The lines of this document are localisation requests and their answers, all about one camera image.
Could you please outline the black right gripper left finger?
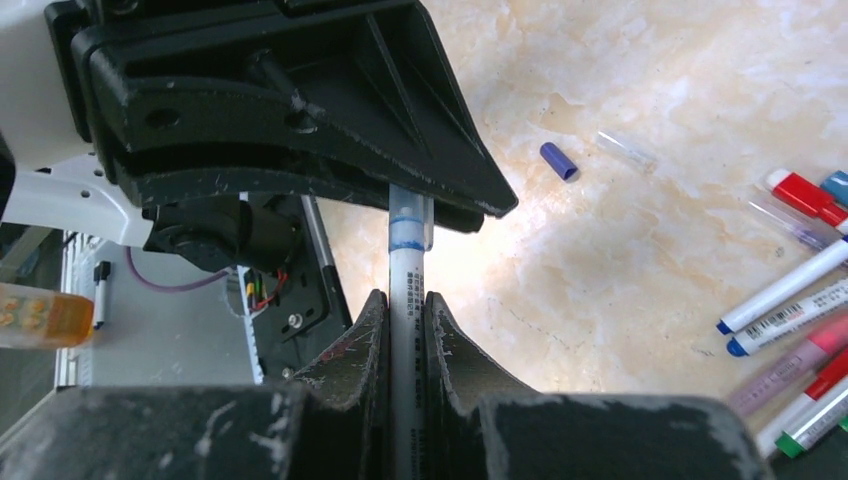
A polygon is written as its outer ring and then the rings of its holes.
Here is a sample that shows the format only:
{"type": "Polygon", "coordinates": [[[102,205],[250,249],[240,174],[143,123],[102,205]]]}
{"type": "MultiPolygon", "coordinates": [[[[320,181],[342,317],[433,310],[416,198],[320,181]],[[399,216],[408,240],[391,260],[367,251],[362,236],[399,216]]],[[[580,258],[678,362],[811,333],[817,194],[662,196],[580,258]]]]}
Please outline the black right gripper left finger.
{"type": "Polygon", "coordinates": [[[363,479],[387,298],[289,381],[72,387],[1,452],[5,479],[363,479]]]}

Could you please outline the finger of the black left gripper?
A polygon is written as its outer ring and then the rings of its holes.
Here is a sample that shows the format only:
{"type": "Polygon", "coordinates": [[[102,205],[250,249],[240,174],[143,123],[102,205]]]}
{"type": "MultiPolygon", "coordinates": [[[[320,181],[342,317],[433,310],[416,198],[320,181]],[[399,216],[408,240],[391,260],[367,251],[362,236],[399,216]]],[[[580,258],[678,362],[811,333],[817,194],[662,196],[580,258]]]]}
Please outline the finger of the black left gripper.
{"type": "Polygon", "coordinates": [[[77,133],[140,207],[229,193],[386,209],[398,186],[476,232],[518,199],[419,1],[54,1],[77,133]]]}

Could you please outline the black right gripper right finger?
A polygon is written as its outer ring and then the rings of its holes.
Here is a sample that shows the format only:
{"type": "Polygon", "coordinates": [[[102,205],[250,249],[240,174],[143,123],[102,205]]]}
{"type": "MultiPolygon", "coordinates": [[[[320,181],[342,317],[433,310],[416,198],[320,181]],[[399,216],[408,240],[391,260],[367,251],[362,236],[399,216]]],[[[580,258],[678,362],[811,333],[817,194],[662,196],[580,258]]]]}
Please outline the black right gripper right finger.
{"type": "Polygon", "coordinates": [[[434,479],[768,479],[741,419],[703,397],[541,393],[424,310],[434,479]]]}

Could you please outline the blue cap white marker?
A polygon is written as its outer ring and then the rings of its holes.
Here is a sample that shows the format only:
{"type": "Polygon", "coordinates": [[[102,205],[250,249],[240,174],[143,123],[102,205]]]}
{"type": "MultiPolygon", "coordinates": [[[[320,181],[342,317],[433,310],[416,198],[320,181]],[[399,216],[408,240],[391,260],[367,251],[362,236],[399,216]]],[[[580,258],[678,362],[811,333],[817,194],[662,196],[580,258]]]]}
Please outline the blue cap white marker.
{"type": "Polygon", "coordinates": [[[431,248],[432,200],[389,188],[390,401],[393,477],[425,479],[424,256],[431,248]]]}

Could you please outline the purple cap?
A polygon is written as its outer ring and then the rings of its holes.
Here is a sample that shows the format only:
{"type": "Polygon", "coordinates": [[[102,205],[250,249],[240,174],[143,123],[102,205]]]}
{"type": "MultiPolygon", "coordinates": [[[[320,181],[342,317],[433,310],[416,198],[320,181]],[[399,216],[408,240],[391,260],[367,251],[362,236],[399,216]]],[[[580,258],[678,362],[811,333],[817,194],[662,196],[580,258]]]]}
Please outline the purple cap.
{"type": "Polygon", "coordinates": [[[556,144],[543,143],[539,148],[539,154],[561,180],[574,182],[579,179],[578,166],[556,144]]]}

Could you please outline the clear pen cap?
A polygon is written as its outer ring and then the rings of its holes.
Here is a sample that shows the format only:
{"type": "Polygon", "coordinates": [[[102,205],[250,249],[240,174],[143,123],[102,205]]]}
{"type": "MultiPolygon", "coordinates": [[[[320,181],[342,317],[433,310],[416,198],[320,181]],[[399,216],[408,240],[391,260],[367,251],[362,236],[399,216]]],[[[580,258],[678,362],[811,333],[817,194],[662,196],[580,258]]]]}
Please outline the clear pen cap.
{"type": "Polygon", "coordinates": [[[631,161],[645,172],[653,171],[656,167],[656,159],[650,152],[613,131],[599,130],[596,133],[596,145],[607,153],[631,161]]]}

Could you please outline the green black marker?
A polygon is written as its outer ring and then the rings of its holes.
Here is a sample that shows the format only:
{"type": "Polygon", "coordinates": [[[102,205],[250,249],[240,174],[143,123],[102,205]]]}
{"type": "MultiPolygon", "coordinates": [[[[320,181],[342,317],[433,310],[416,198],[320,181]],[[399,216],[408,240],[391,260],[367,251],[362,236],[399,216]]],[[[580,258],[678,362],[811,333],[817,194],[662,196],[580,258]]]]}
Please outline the green black marker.
{"type": "Polygon", "coordinates": [[[817,444],[847,416],[847,378],[844,377],[802,412],[775,440],[777,450],[796,458],[817,444]]]}

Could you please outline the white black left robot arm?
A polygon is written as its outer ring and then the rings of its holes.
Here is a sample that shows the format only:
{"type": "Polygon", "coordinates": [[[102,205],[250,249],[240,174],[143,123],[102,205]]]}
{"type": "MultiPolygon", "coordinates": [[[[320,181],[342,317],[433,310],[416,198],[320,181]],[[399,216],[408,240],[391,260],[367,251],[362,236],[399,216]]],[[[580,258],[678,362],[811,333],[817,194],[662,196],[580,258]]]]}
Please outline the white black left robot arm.
{"type": "Polygon", "coordinates": [[[518,203],[419,1],[3,2],[3,160],[85,154],[142,208],[398,186],[473,233],[518,203]]]}

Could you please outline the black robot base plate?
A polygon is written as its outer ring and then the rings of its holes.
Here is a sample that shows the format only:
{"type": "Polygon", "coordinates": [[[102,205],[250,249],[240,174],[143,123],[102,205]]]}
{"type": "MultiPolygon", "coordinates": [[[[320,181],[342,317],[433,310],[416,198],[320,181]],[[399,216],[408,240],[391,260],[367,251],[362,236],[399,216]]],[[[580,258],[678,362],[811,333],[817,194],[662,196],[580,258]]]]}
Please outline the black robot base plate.
{"type": "Polygon", "coordinates": [[[253,382],[289,380],[349,329],[352,317],[317,200],[246,193],[240,198],[300,226],[299,248],[277,294],[275,274],[237,266],[227,279],[230,308],[244,326],[253,382]]]}

